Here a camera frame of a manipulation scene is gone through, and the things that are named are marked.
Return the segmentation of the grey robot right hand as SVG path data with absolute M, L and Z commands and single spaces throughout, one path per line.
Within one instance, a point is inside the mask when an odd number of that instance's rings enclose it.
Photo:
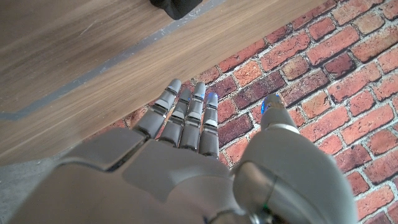
M 241 160 L 219 160 L 218 96 L 173 80 L 132 129 L 84 142 L 11 223 L 356 223 L 335 160 L 301 135 L 278 94 Z

